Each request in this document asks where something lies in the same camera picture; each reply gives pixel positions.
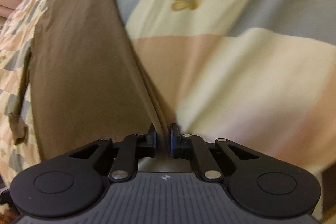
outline ribbed gray panel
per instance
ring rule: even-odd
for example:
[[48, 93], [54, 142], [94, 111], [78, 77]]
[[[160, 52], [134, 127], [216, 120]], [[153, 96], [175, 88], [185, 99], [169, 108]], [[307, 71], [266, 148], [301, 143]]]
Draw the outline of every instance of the ribbed gray panel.
[[18, 224], [317, 224], [311, 216], [290, 220], [258, 218], [236, 206], [219, 184], [194, 173], [137, 173], [113, 184], [103, 200], [77, 217], [37, 220], [23, 216]]

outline round black joint cover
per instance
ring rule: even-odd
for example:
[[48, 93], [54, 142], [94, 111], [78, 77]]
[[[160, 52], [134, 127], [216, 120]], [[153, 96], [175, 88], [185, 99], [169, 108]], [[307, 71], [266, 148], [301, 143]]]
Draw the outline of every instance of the round black joint cover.
[[85, 160], [60, 156], [18, 174], [10, 188], [15, 205], [29, 215], [54, 218], [75, 214], [102, 195], [100, 175]]
[[266, 162], [254, 165], [252, 161], [257, 163], [258, 159], [247, 160], [228, 184], [230, 195], [241, 207], [268, 218], [292, 218], [312, 212], [321, 191], [311, 173], [277, 160], [274, 167]]

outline teddy bear's foot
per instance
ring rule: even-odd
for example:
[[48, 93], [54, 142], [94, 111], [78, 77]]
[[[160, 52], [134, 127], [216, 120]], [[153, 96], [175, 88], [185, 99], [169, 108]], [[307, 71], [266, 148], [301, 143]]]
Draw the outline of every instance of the teddy bear's foot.
[[184, 0], [180, 0], [180, 1], [176, 1], [171, 5], [171, 9], [173, 11], [180, 11], [180, 10], [184, 10], [189, 6], [189, 3], [187, 1]]
[[195, 10], [201, 3], [202, 0], [193, 0], [192, 2], [189, 2], [189, 9]]

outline metal pin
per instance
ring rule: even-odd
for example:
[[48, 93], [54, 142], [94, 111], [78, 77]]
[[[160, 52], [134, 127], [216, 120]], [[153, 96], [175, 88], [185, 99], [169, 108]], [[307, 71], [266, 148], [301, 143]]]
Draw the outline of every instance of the metal pin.
[[124, 179], [128, 176], [128, 173], [123, 170], [117, 170], [111, 173], [111, 177], [114, 179]]
[[221, 173], [216, 170], [209, 170], [204, 173], [204, 176], [207, 179], [219, 179], [221, 177]]

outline gray gripper base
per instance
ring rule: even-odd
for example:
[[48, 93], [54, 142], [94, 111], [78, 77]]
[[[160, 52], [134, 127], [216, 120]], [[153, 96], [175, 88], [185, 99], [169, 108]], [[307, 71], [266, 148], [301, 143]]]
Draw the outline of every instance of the gray gripper base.
[[255, 216], [233, 203], [216, 183], [194, 173], [142, 173], [110, 186], [93, 208], [66, 219], [22, 216], [17, 224], [318, 224], [309, 215], [286, 220]]

